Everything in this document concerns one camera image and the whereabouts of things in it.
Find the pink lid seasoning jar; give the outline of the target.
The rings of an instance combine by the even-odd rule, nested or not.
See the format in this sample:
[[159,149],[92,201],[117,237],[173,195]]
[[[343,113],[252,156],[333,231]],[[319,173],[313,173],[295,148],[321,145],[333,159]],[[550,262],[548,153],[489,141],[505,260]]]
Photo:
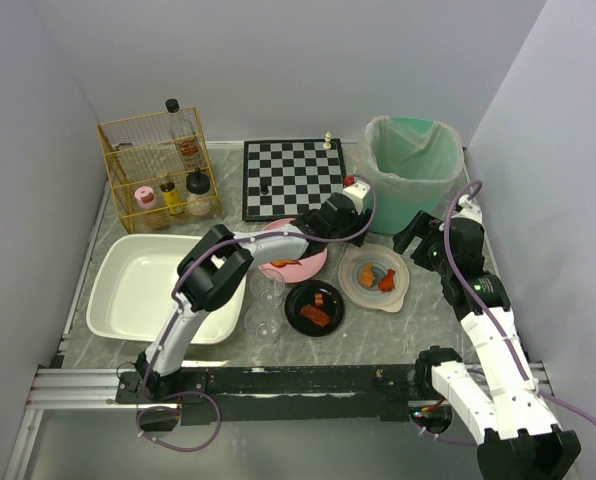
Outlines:
[[134,199],[141,212],[152,212],[157,207],[154,190],[149,186],[140,186],[134,191]]

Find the brown sauce bottle yellow label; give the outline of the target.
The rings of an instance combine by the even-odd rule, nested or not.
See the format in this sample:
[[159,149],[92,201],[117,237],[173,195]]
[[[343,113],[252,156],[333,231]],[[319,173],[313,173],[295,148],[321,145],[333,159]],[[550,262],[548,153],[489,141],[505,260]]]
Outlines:
[[171,215],[180,215],[184,213],[184,206],[182,204],[179,191],[170,177],[169,173],[162,169],[157,173],[160,191],[163,195],[164,202]]

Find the clear bottle red label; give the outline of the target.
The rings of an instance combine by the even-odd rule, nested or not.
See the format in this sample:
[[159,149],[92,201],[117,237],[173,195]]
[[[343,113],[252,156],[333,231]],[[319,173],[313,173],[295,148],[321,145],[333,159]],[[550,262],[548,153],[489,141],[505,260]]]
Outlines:
[[170,98],[165,102],[169,115],[169,134],[174,141],[186,171],[204,167],[204,156],[198,143],[193,123],[181,111],[178,100]]

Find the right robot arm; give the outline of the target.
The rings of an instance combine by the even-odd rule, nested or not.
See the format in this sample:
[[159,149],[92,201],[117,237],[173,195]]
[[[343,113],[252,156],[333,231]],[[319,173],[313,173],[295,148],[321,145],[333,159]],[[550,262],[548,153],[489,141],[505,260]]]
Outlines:
[[394,238],[415,265],[440,277],[444,298],[471,340],[488,388],[481,389],[452,349],[419,354],[415,381],[447,399],[468,427],[485,479],[562,479],[581,452],[572,430],[561,428],[537,392],[501,280],[484,267],[484,228],[479,215],[456,213],[450,231],[424,211]]

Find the black lid spice jar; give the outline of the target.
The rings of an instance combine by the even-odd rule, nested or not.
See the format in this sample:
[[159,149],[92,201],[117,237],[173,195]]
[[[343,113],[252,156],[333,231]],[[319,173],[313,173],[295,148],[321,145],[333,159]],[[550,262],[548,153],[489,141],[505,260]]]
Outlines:
[[211,210],[211,201],[207,196],[211,191],[209,177],[197,167],[186,177],[187,209],[191,215],[205,216]]

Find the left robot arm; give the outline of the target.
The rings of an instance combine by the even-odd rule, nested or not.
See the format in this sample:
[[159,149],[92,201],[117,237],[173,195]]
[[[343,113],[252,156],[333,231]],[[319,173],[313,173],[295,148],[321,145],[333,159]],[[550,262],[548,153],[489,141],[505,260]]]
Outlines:
[[144,393],[160,398],[174,391],[191,340],[208,315],[231,300],[250,270],[303,260],[331,243],[361,244],[373,221],[367,204],[375,202],[369,184],[358,179],[280,228],[237,233],[223,224],[212,227],[179,263],[171,317],[135,362]]

